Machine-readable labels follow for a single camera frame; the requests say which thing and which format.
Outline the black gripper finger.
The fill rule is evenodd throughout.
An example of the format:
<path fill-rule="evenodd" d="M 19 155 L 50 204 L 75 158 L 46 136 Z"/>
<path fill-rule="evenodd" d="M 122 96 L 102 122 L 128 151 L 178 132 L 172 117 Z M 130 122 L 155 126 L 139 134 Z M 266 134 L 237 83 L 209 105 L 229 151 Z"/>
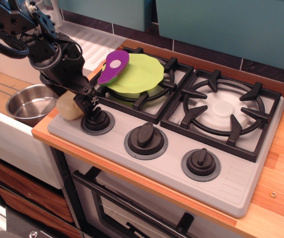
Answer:
<path fill-rule="evenodd" d="M 67 91 L 65 88 L 63 88 L 61 86 L 57 86 L 57 85 L 51 83 L 50 81 L 44 81 L 42 83 L 45 86 L 47 86 L 49 89 L 51 89 L 58 97 L 61 97 Z"/>
<path fill-rule="evenodd" d="M 76 95 L 73 100 L 85 115 L 89 115 L 98 105 L 98 97 L 90 95 Z"/>

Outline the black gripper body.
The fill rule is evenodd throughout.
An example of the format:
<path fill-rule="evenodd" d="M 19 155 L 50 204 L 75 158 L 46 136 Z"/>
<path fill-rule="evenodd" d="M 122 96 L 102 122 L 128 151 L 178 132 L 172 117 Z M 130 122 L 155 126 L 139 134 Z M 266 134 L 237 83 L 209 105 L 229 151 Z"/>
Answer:
<path fill-rule="evenodd" d="M 89 80 L 83 75 L 84 58 L 78 47 L 34 50 L 30 54 L 30 63 L 40 72 L 42 82 L 50 81 L 76 95 L 96 96 Z"/>

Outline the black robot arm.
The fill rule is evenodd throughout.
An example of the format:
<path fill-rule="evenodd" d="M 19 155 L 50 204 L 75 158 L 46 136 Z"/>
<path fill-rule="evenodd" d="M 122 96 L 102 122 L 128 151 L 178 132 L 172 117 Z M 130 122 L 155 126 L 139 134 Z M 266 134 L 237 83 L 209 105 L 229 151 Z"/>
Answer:
<path fill-rule="evenodd" d="M 98 105 L 95 90 L 83 75 L 81 46 L 55 30 L 49 15 L 33 0 L 0 0 L 0 53 L 28 58 L 40 80 L 58 96 L 75 94 L 76 105 L 90 115 Z"/>

